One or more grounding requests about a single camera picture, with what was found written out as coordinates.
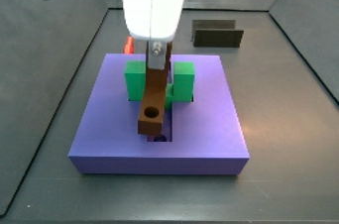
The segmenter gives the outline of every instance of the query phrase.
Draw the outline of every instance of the purple block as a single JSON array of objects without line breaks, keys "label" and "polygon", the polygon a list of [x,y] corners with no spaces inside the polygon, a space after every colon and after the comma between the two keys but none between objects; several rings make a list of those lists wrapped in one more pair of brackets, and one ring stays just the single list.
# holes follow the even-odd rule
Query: purple block
[{"label": "purple block", "polygon": [[103,61],[70,151],[79,172],[239,174],[250,153],[219,56],[173,55],[197,70],[195,101],[173,106],[173,142],[147,142],[137,133],[141,103],[127,97],[129,60],[145,55],[106,55]]}]

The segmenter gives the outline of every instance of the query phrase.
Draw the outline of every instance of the red object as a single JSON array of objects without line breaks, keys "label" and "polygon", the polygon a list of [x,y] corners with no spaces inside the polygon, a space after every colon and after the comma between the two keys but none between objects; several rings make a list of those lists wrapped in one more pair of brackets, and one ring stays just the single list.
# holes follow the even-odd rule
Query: red object
[{"label": "red object", "polygon": [[133,40],[133,37],[129,37],[127,40],[126,40],[123,53],[125,54],[134,54],[134,40]]}]

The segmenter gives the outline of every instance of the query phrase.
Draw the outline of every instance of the green block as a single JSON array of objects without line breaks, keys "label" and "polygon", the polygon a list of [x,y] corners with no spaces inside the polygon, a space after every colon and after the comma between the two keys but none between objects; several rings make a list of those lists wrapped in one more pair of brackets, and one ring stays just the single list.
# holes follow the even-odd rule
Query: green block
[{"label": "green block", "polygon": [[173,109],[173,102],[174,102],[174,84],[167,84],[165,109]]},{"label": "green block", "polygon": [[193,101],[195,84],[195,65],[177,61],[174,64],[174,101]]},{"label": "green block", "polygon": [[125,68],[125,80],[130,101],[143,99],[146,84],[146,61],[129,61]]}]

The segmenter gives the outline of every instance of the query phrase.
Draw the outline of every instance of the brown block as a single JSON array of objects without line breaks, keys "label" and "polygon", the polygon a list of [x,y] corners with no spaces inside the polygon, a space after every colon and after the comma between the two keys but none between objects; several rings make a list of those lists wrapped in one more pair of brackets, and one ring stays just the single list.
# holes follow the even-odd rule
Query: brown block
[{"label": "brown block", "polygon": [[170,70],[170,60],[173,43],[167,44],[165,69],[151,69],[146,65],[146,86],[138,118],[138,133],[151,136],[162,135],[167,75]]}]

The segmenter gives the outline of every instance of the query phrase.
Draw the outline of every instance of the table surface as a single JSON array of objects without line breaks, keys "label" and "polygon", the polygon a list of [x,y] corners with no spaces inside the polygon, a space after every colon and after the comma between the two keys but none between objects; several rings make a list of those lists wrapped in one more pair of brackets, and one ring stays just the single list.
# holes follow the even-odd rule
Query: table surface
[{"label": "table surface", "polygon": [[[194,48],[198,19],[237,20],[242,47]],[[267,13],[185,11],[174,42],[174,54],[222,56],[253,157],[243,173],[78,173],[69,151],[105,55],[127,35],[110,11],[3,221],[339,220],[338,105]]]}]

